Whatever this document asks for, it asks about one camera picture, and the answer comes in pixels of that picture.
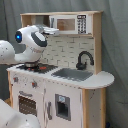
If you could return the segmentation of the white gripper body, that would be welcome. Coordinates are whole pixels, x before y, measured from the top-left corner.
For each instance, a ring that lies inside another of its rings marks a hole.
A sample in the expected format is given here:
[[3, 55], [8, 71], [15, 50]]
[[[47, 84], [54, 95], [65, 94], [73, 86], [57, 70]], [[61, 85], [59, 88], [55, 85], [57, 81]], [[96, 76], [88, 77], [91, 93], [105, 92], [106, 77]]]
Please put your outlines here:
[[42, 34], [46, 34], [46, 35], [58, 35], [59, 34], [59, 30], [56, 28], [51, 28], [51, 27], [47, 27], [47, 26], [42, 26], [41, 27], [41, 33]]

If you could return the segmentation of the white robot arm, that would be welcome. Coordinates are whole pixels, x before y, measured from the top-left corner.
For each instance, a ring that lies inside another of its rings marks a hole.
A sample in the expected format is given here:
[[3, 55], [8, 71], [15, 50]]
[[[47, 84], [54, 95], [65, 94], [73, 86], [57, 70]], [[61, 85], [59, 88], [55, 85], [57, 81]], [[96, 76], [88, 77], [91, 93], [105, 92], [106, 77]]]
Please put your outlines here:
[[[44, 25], [28, 25], [15, 33], [18, 44], [24, 44], [22, 53], [15, 53], [13, 46], [0, 40], [0, 64], [36, 63], [47, 46], [45, 34], [58, 35], [59, 30]], [[38, 118], [32, 114], [22, 114], [0, 99], [0, 128], [41, 128]]]

